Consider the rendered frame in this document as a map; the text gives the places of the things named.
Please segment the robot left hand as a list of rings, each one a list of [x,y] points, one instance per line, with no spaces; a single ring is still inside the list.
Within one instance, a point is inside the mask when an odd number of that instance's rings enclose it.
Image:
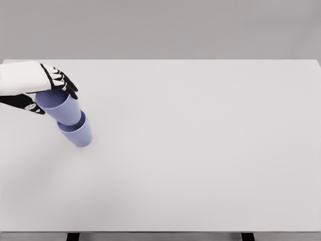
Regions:
[[[54,66],[35,60],[0,64],[0,103],[44,115],[28,95],[47,90],[63,90],[78,99],[76,85]]]

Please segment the lavender blue cup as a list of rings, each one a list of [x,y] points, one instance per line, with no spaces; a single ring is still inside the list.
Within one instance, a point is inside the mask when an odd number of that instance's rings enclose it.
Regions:
[[[91,143],[92,131],[84,111],[81,111],[81,118],[76,124],[67,126],[57,121],[57,127],[62,135],[78,147],[85,147]]]
[[[45,113],[64,125],[75,125],[81,119],[78,101],[64,90],[38,92],[35,101]]]

